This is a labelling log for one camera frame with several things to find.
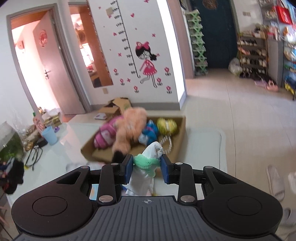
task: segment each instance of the silver screw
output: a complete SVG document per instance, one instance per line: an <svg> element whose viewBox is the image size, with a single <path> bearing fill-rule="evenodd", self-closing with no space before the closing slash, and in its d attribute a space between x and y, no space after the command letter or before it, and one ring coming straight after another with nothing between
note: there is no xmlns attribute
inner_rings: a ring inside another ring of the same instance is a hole
<svg viewBox="0 0 296 241"><path fill-rule="evenodd" d="M193 202L195 198L191 195L184 195L181 197L181 201L183 202Z"/></svg>
<svg viewBox="0 0 296 241"><path fill-rule="evenodd" d="M113 197L110 195L103 195L99 197L100 202L111 202L113 200Z"/></svg>

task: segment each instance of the fish tank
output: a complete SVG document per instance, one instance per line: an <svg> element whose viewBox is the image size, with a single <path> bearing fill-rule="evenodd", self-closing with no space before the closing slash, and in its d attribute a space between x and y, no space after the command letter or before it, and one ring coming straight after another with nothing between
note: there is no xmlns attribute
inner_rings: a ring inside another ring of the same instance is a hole
<svg viewBox="0 0 296 241"><path fill-rule="evenodd" d="M0 125L0 162L16 157L21 160L24 148L19 134L7 122Z"/></svg>

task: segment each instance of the white door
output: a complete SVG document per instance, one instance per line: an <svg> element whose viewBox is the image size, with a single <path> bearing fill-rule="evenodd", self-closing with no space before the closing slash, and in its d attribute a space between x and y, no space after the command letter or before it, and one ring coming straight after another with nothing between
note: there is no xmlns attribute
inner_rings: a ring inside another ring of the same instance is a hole
<svg viewBox="0 0 296 241"><path fill-rule="evenodd" d="M33 30L44 74L64 115L84 114L85 109L62 58L54 26L47 12Z"/></svg>

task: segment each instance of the girl wall sticker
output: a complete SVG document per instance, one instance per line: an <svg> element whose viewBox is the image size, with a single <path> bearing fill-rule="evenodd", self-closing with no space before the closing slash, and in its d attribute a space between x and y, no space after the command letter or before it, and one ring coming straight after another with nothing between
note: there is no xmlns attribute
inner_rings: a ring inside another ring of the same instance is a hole
<svg viewBox="0 0 296 241"><path fill-rule="evenodd" d="M140 43L137 42L136 46L136 55L139 59L145 60L142 64L142 67L140 68L140 71L142 71L143 67L145 67L143 74L147 77L143 78L140 83L143 84L145 81L150 80L152 78L152 83L155 88L157 88L157 85L155 84L155 78L154 75L157 73L157 70L154 67L154 64L152 61L156 61L156 55L151 53L151 48L149 46L149 42Z"/></svg>

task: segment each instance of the doorway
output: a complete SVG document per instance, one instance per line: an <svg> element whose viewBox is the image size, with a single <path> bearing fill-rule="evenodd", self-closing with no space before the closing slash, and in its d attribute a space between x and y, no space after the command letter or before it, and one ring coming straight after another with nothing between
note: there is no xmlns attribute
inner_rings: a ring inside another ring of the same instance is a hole
<svg viewBox="0 0 296 241"><path fill-rule="evenodd" d="M71 19L80 51L94 88L113 85L87 4L70 4Z"/></svg>
<svg viewBox="0 0 296 241"><path fill-rule="evenodd" d="M29 101L29 97L33 99L30 103L34 111L40 106L47 110L56 108L64 115L84 114L90 109L84 107L74 85L74 73L67 64L69 60L66 61L53 20L54 8L8 17L14 43L12 53L15 50L17 57L15 65L21 71L19 77Z"/></svg>
<svg viewBox="0 0 296 241"><path fill-rule="evenodd" d="M190 0L203 26L209 68L228 68L237 55L236 30L229 0Z"/></svg>

